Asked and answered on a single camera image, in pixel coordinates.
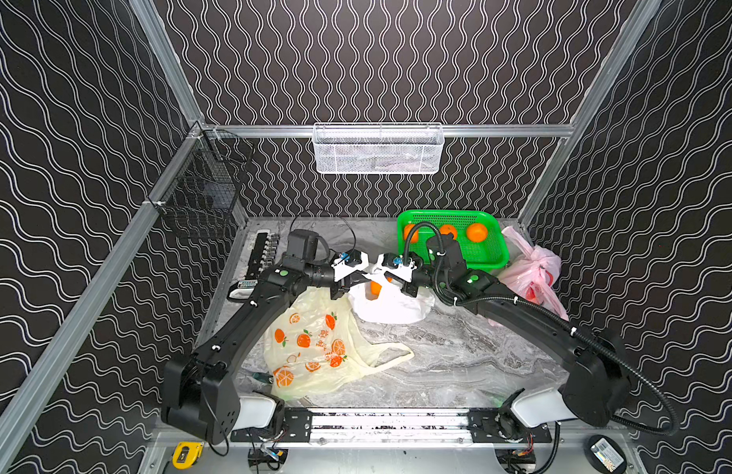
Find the white plastic bag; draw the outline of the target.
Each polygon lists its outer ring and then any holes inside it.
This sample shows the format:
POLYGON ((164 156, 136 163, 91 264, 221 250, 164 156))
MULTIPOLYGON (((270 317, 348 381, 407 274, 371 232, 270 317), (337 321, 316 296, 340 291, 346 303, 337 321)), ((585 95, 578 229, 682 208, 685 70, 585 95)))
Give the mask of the white plastic bag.
POLYGON ((369 323, 387 325, 409 325, 425 320, 435 304, 435 296, 421 288, 416 298, 401 293, 395 282, 377 278, 382 290, 378 298, 370 292, 370 280, 354 286, 347 294, 355 315, 369 323))

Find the yellow bag with orange print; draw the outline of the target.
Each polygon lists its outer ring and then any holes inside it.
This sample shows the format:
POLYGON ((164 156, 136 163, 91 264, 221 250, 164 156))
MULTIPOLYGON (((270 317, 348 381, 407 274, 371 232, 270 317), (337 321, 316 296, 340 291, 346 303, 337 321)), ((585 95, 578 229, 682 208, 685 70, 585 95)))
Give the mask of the yellow bag with orange print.
POLYGON ((404 344, 368 342, 350 303, 324 288, 302 293, 263 336, 271 393, 285 401, 332 393, 414 356, 404 344))

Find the pink plastic bag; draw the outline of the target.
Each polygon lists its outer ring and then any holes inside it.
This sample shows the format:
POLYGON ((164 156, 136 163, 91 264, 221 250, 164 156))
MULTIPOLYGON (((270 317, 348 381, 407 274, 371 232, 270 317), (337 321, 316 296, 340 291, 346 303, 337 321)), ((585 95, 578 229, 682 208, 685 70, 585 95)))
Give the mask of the pink plastic bag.
POLYGON ((518 254, 496 278, 518 296, 568 321, 566 308, 554 290, 561 274, 561 258, 548 249, 530 244, 512 226, 502 229, 502 235, 518 254))

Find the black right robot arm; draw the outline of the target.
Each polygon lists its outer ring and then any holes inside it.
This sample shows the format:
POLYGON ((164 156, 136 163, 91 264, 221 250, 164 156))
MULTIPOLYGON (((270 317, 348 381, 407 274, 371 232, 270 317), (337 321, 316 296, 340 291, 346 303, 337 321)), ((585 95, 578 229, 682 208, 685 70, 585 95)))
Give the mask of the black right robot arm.
POLYGON ((430 222, 417 223, 410 233, 423 229, 432 234, 426 243, 427 260, 408 247, 385 260, 390 274, 402 282, 405 293, 414 296, 419 288, 431 288, 442 303, 465 308, 514 331, 567 371, 568 378, 559 387, 519 389, 504 401, 496 415, 504 438, 519 440, 529 429, 570 420, 597 428, 614 422, 656 436, 672 436, 679 431, 680 421, 672 403, 628 363, 625 345, 617 335, 587 333, 545 307, 518 296, 495 276, 468 268, 459 243, 452 236, 441 234, 430 222), (619 416, 634 381, 647 387, 668 413, 668 421, 662 426, 648 426, 619 416))

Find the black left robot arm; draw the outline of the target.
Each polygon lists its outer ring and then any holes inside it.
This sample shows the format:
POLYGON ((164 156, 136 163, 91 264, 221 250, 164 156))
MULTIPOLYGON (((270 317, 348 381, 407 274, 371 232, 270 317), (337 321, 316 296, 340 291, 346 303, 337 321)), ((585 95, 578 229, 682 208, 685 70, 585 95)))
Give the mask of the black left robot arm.
POLYGON ((186 355, 175 355, 164 367, 160 418, 209 442, 229 442, 231 433, 282 431, 284 402, 258 393, 241 394, 234 376, 272 323, 308 288, 340 290, 334 267, 318 260, 326 241, 318 233, 296 229, 288 236, 281 261, 261 273, 249 300, 207 342, 186 355))

